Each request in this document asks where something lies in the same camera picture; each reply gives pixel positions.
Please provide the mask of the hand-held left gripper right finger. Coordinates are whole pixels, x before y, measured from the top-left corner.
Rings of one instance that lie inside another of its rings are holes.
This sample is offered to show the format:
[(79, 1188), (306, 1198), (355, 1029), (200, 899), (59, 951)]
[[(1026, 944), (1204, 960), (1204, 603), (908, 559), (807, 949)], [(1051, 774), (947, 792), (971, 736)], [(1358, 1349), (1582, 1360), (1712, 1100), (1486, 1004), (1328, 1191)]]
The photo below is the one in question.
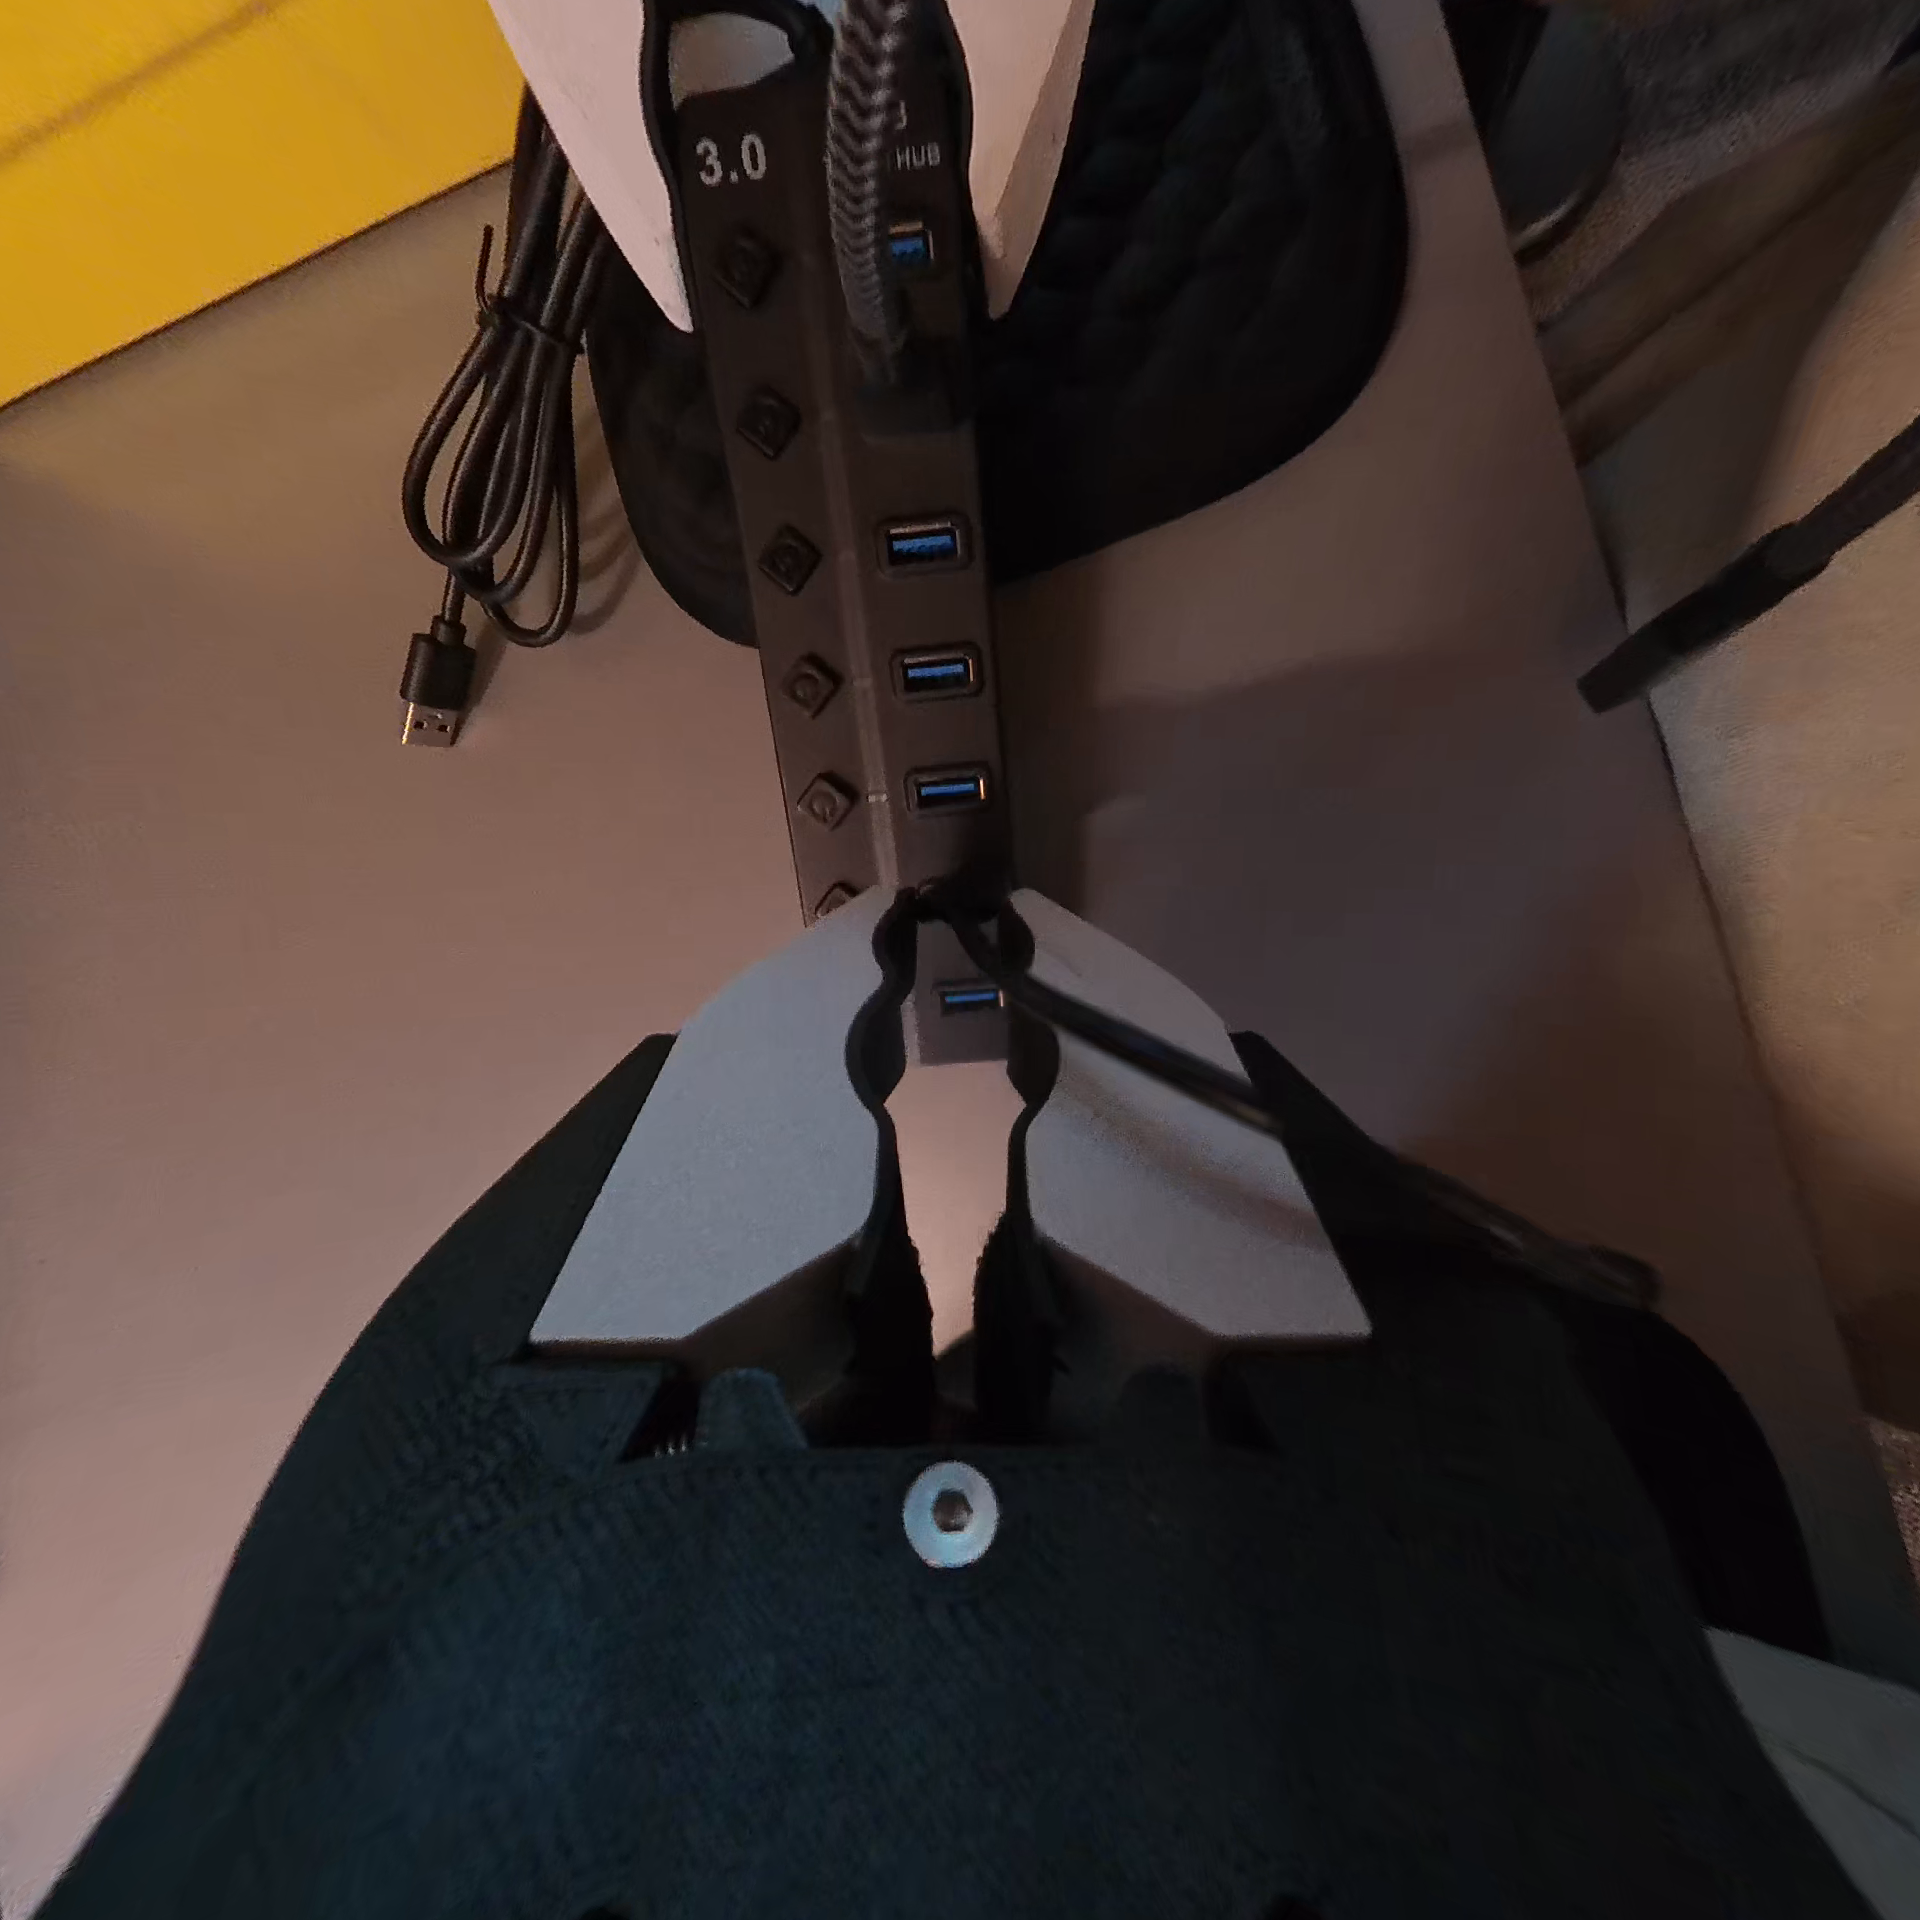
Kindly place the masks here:
[(1060, 1027), (1047, 1036), (1024, 1188), (1063, 1365), (1208, 1365), (1372, 1335), (1279, 1137)]

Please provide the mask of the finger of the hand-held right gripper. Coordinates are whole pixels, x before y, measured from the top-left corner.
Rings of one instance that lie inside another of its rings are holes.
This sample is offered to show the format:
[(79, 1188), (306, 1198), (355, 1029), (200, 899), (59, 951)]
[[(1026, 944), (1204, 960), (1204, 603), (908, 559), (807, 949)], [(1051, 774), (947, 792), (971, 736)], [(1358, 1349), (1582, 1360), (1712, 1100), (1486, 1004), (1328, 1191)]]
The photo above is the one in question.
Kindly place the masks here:
[(1088, 55), (1094, 3), (962, 3), (968, 190), (987, 316), (1001, 320), (1046, 225)]
[(674, 3), (494, 3), (526, 86), (615, 248), (679, 331), (696, 312), (672, 157), (650, 81), (666, 81)]

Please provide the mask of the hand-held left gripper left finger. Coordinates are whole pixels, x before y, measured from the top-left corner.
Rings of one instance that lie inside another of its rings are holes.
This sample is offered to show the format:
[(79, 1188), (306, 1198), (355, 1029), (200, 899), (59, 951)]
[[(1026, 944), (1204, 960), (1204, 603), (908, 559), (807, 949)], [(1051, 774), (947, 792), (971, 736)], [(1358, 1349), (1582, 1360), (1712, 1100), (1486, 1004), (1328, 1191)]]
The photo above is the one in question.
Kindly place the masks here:
[(913, 916), (860, 896), (667, 1044), (531, 1328), (544, 1357), (852, 1365), (863, 1262), (898, 1211)]

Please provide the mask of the yellow plastic bin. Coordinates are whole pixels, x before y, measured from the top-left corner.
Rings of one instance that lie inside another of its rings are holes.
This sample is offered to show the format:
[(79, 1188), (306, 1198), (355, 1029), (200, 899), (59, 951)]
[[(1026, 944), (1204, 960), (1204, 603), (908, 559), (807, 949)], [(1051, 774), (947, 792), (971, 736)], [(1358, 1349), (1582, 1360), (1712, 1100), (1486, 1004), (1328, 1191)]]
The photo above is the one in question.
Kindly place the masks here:
[(6, 3), (2, 400), (498, 166), (482, 3)]

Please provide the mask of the black usb hub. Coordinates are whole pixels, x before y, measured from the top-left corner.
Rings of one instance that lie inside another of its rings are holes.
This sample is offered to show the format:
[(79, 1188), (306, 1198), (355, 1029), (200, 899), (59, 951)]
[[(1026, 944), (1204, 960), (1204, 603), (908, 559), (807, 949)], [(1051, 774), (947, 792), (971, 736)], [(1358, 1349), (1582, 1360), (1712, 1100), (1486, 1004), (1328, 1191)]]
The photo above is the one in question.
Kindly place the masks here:
[(686, 4), (650, 81), (804, 924), (1012, 869), (945, 4)]

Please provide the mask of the black quilted pad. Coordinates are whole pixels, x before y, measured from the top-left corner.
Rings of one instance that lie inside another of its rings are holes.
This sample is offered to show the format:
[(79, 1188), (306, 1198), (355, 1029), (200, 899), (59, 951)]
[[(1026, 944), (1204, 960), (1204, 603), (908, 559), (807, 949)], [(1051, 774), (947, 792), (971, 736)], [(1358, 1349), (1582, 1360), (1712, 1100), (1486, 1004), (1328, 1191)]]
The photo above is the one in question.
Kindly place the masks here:
[[(1036, 577), (1284, 467), (1401, 317), (1408, 192), (1356, 4), (1094, 4), (1063, 163), (1012, 301), (968, 347), (987, 563)], [(619, 503), (666, 595), (758, 644), (700, 328), (612, 247), (586, 324)]]

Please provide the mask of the dark round object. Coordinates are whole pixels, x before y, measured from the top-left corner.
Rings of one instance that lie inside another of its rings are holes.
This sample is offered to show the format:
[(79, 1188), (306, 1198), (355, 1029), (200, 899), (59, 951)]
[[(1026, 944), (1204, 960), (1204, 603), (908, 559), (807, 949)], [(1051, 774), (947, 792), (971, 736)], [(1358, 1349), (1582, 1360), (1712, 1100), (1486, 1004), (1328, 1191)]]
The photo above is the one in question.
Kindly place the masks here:
[(1486, 157), (1514, 257), (1528, 268), (1591, 213), (1626, 140), (1616, 25), (1587, 4), (1521, 4), (1521, 47)]

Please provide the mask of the beige cloth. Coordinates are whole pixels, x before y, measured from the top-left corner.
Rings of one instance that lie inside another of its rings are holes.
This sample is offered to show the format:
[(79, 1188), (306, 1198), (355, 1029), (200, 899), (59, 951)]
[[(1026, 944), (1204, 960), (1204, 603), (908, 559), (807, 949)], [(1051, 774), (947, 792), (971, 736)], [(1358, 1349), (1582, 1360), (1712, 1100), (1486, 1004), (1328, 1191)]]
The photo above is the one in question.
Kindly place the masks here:
[[(1636, 628), (1915, 432), (1915, 4), (1587, 6), (1623, 147), (1521, 277)], [(1449, 29), (1491, 129), (1521, 4)], [(1651, 709), (1915, 1600), (1915, 499)]]

